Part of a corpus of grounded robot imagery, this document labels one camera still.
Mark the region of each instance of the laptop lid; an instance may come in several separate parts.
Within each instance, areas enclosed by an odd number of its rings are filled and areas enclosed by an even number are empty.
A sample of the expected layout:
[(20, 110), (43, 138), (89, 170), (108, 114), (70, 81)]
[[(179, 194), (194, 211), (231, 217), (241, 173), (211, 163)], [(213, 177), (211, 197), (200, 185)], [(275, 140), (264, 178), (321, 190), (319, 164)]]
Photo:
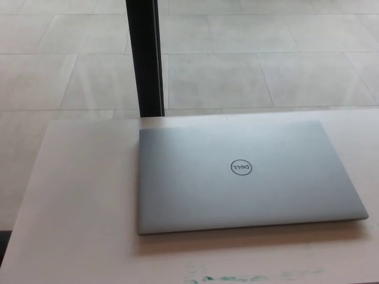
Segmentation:
[(139, 234), (368, 214), (322, 125), (140, 130)]

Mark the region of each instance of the white table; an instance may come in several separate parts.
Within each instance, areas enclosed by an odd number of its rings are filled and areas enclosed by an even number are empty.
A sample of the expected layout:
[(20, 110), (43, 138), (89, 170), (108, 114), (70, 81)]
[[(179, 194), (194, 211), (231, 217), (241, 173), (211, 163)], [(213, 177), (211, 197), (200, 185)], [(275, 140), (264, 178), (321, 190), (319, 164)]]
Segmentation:
[[(315, 119), (340, 155), (368, 220), (136, 235), (140, 128)], [(337, 284), (379, 280), (378, 267), (377, 110), (63, 121), (48, 127), (0, 283)]]

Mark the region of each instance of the tiled floor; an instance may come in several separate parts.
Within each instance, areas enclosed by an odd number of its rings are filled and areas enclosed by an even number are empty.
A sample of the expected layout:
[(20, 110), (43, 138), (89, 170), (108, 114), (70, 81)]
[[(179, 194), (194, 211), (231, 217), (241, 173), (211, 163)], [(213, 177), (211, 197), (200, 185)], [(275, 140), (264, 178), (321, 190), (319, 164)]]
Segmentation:
[[(378, 106), (379, 0), (158, 0), (167, 115)], [(138, 116), (124, 0), (0, 0), (0, 230), (47, 124)]]

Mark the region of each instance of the black window frame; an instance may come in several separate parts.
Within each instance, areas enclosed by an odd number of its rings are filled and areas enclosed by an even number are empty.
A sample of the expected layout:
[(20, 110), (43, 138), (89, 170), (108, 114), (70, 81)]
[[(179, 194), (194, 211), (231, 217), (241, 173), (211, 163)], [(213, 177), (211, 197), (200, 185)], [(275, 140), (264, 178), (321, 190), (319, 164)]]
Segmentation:
[(158, 0), (126, 0), (141, 117), (164, 117)]

